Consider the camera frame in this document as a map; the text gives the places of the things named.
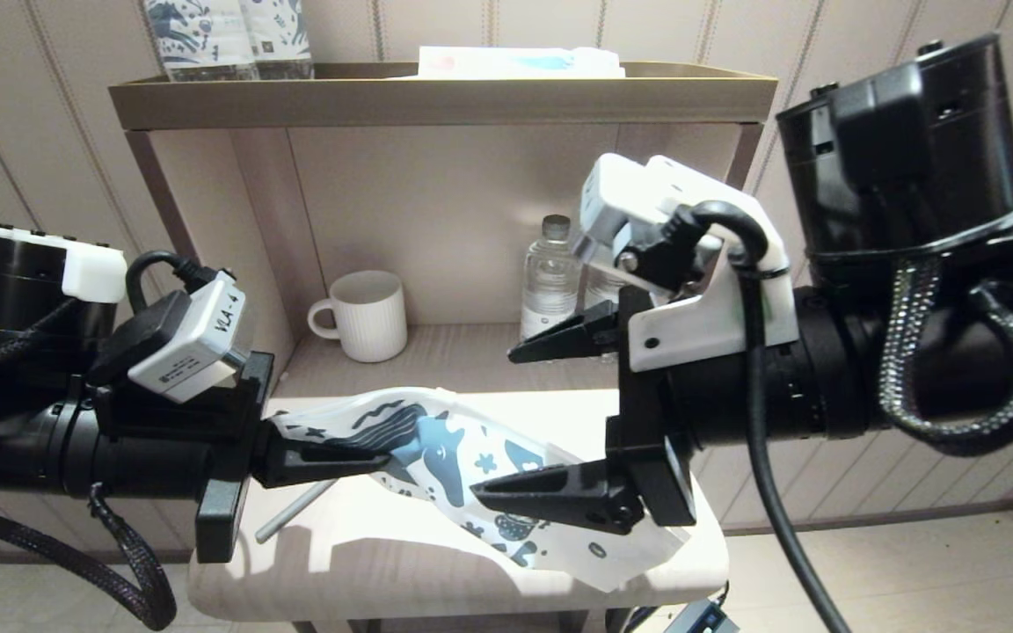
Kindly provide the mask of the large blue printed white pouch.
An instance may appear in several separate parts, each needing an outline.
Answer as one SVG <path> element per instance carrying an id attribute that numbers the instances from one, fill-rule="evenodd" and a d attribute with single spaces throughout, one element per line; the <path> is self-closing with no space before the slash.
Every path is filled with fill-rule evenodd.
<path id="1" fill-rule="evenodd" d="M 259 79 L 240 0 L 143 0 L 143 9 L 173 83 Z"/>

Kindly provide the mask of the flat white blue packet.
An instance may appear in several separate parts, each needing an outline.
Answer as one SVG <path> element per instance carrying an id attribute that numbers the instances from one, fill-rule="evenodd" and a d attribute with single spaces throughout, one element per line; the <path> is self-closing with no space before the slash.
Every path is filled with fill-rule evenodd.
<path id="1" fill-rule="evenodd" d="M 399 79 L 529 80 L 618 79 L 618 54 L 595 47 L 420 47 L 415 71 Z"/>

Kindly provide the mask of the white zip pouch blue horse print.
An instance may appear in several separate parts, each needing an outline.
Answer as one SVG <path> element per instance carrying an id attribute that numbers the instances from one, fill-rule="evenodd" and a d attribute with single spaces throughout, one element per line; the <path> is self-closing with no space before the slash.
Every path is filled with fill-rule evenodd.
<path id="1" fill-rule="evenodd" d="M 520 433 L 445 389 L 389 388 L 357 394 L 271 422 L 281 436 L 390 458 L 376 481 L 391 493 L 433 502 L 447 520 L 523 569 L 571 574 L 612 592 L 666 564 L 686 544 L 683 530 L 640 521 L 628 535 L 495 512 L 471 486 L 543 466 L 579 463 L 578 454 Z"/>

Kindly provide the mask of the grey toothbrush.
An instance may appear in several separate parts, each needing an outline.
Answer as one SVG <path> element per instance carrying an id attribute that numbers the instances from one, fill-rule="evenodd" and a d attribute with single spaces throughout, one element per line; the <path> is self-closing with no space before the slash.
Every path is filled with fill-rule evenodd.
<path id="1" fill-rule="evenodd" d="M 309 508 L 310 505 L 313 505 L 314 501 L 321 498 L 323 494 L 328 492 L 337 482 L 337 478 L 333 478 L 333 480 L 326 480 L 313 484 L 306 490 L 305 493 L 302 493 L 301 496 L 298 496 L 292 502 L 289 502 L 284 509 L 276 515 L 272 515 L 270 520 L 265 522 L 265 525 L 262 525 L 261 528 L 256 530 L 256 542 L 260 544 L 268 542 L 270 538 L 280 533 L 290 521 L 304 512 L 304 510 Z"/>

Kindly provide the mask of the beige wooden shelf unit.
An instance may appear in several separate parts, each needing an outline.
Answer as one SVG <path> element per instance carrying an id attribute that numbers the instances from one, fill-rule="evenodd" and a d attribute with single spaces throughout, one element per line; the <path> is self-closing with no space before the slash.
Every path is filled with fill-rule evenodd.
<path id="1" fill-rule="evenodd" d="M 743 187 L 764 124 L 120 127 L 173 247 L 232 267 L 256 300 L 256 344 L 277 357 L 274 404 L 442 386 L 512 428 L 595 458 L 603 418 L 616 409 L 614 368 L 506 361 L 524 248 L 545 214 L 574 212 L 602 153 L 677 156 Z M 383 363 L 350 360 L 307 325 L 310 305 L 361 270 L 404 284 L 407 346 Z M 520 569 L 426 502 L 366 477 L 335 484 L 258 544 L 259 522 L 301 492 L 249 486 L 236 557 L 189 566 L 194 608 L 329 633 L 389 624 L 509 632 L 556 614 L 602 630 L 609 608 L 716 592 L 729 564 L 702 493 L 699 524 L 678 554 L 603 594 L 564 573 Z"/>

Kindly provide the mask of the clear water bottle dotted label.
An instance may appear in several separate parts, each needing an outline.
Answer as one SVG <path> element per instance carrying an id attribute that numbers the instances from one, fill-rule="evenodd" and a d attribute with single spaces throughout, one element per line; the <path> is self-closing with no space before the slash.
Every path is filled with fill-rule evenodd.
<path id="1" fill-rule="evenodd" d="M 524 256 L 522 339 L 565 321 L 578 308 L 580 263 L 573 255 L 571 227 L 562 214 L 544 216 L 540 236 Z"/>

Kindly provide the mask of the brown shelf tray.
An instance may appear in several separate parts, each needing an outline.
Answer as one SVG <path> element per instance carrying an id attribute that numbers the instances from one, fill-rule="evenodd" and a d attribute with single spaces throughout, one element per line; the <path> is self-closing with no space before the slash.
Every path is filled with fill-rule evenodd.
<path id="1" fill-rule="evenodd" d="M 624 77 L 454 80 L 413 62 L 320 63 L 310 80 L 112 85 L 126 131 L 263 127 L 539 124 L 759 124 L 777 80 L 670 62 L 626 62 Z"/>

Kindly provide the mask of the small blue printed white pouch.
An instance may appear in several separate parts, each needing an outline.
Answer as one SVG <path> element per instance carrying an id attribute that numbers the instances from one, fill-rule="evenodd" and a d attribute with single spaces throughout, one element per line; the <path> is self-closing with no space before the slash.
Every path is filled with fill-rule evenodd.
<path id="1" fill-rule="evenodd" d="M 238 0 L 262 80 L 313 77 L 302 0 Z"/>

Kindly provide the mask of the grey robot base chassis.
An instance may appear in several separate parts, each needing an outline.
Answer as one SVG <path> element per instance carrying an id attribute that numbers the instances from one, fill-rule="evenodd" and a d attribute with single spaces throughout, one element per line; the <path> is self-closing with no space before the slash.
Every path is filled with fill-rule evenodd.
<path id="1" fill-rule="evenodd" d="M 741 626 L 715 600 L 700 600 L 684 606 L 663 633 L 741 633 Z"/>

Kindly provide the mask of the white ribbed mug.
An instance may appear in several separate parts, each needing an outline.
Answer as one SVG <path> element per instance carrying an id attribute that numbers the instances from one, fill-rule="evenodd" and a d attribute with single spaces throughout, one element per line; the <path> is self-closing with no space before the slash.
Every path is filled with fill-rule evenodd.
<path id="1" fill-rule="evenodd" d="M 350 360 L 383 363 L 409 341 L 404 284 L 385 270 L 361 270 L 338 278 L 325 299 L 310 305 L 307 325 L 314 335 L 338 341 Z"/>

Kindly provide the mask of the clear water bottle plain label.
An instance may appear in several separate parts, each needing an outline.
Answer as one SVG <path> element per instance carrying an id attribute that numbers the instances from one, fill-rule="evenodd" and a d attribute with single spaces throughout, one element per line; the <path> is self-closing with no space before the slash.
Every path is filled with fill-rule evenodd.
<path id="1" fill-rule="evenodd" d="M 596 268 L 588 269 L 583 308 L 591 309 L 592 306 L 604 302 L 618 306 L 623 286 L 623 281 L 618 276 L 612 276 L 611 273 Z"/>

